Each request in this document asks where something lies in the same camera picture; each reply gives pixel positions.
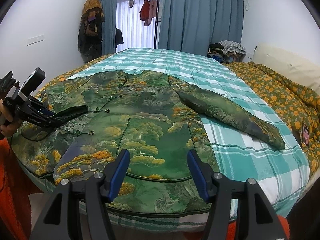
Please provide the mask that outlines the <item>person's left hand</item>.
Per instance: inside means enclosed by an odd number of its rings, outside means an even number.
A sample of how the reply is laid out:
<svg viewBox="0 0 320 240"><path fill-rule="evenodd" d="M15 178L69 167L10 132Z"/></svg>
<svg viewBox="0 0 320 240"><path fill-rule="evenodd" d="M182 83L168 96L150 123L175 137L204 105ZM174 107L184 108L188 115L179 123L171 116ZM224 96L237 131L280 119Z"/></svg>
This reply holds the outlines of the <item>person's left hand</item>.
<svg viewBox="0 0 320 240"><path fill-rule="evenodd" d="M8 125L1 125L1 134L5 137L11 137L17 132L17 129L21 126L23 120L13 119L8 108L3 105L3 100L1 100L1 115L3 115L8 122L10 122Z"/></svg>

